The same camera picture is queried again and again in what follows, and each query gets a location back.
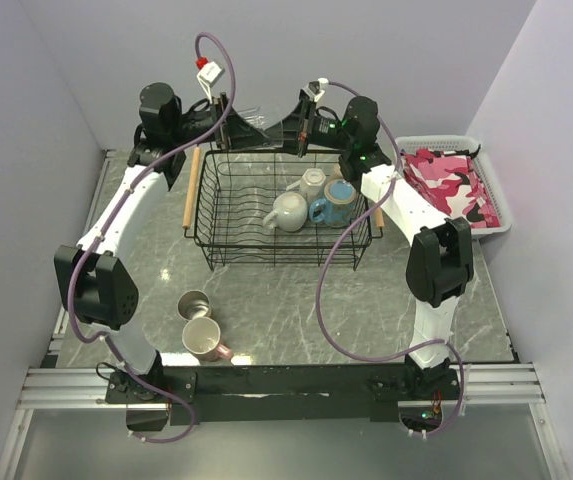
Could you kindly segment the pink mug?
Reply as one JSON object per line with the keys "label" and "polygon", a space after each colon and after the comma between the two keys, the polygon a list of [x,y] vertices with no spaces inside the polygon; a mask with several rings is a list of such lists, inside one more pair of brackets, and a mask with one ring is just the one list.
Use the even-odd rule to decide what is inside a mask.
{"label": "pink mug", "polygon": [[182,331],[182,343],[198,360],[233,358],[233,351],[223,344],[218,323],[208,317],[197,317],[188,321]]}

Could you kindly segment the clear glass cup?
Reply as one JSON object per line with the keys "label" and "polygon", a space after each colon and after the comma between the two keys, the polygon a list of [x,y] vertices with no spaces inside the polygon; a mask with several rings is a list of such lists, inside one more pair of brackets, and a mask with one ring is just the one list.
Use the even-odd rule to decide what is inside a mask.
{"label": "clear glass cup", "polygon": [[259,134],[260,146],[283,146],[283,115],[277,104],[260,104],[243,109],[238,114],[252,128],[253,132]]}

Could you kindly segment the steel cup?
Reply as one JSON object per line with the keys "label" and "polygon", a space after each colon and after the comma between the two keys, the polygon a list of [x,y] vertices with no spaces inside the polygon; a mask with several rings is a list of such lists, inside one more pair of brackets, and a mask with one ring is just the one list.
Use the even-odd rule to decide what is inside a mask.
{"label": "steel cup", "polygon": [[178,300],[177,311],[180,317],[186,321],[201,317],[211,317],[211,302],[208,295],[203,291],[187,291]]}

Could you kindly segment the white faceted mug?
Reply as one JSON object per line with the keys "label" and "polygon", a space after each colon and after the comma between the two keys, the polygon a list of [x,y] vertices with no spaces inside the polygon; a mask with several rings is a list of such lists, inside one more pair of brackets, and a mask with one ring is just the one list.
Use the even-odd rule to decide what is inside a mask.
{"label": "white faceted mug", "polygon": [[297,191],[308,204],[319,199],[327,182],[327,176],[319,168],[308,168],[294,183],[286,187],[287,191]]}

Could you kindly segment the beige handleless cup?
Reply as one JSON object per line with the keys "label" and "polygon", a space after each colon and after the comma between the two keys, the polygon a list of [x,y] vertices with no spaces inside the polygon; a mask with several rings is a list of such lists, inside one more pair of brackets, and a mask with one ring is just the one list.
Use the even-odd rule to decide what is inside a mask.
{"label": "beige handleless cup", "polygon": [[332,170],[328,176],[328,181],[343,180],[343,179],[344,179],[344,176],[342,174],[340,164],[339,163],[334,164],[332,167]]}

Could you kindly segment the beige mug white inside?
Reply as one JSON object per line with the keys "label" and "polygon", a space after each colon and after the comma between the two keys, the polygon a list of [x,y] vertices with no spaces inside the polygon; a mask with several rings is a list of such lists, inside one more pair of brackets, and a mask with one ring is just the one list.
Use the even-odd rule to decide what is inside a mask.
{"label": "beige mug white inside", "polygon": [[262,221],[268,229],[279,228],[285,232],[300,230],[308,218],[308,204],[299,193],[288,191],[279,195],[272,210]]}

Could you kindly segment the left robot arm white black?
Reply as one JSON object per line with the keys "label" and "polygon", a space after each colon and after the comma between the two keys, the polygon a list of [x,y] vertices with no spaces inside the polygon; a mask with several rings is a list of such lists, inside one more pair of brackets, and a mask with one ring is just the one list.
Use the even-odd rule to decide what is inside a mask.
{"label": "left robot arm white black", "polygon": [[176,183],[188,149],[209,142],[232,147],[239,131],[249,132],[252,145],[262,144],[263,133],[239,117],[234,98],[233,92],[208,96],[185,109],[169,85],[144,87],[134,146],[117,192],[88,232],[54,256],[75,336],[85,344],[104,341],[119,368],[132,375],[132,392],[145,402],[163,395],[166,378],[158,371],[159,352],[134,319],[139,292],[125,262],[148,215]]}

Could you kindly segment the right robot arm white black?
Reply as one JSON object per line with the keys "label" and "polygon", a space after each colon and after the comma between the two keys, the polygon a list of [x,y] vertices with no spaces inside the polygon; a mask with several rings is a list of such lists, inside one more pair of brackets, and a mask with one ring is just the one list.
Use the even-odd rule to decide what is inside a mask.
{"label": "right robot arm white black", "polygon": [[427,202],[404,179],[401,157],[382,151],[377,136],[389,129],[374,100],[355,94],[334,119],[318,114],[320,97],[301,91],[294,110],[266,132],[297,156],[309,146],[339,151],[343,178],[404,235],[410,246],[406,283],[416,299],[413,337],[403,353],[416,366],[405,372],[404,386],[426,398],[439,386],[436,369],[457,354],[449,339],[459,299],[474,276],[471,228]]}

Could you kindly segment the blue butterfly mug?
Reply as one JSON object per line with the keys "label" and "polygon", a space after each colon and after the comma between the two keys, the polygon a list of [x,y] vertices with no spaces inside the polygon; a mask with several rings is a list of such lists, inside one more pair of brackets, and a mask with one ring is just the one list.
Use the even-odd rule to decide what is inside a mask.
{"label": "blue butterfly mug", "polygon": [[309,219],[333,228],[347,226],[357,202],[357,191],[345,180],[332,180],[309,206]]}

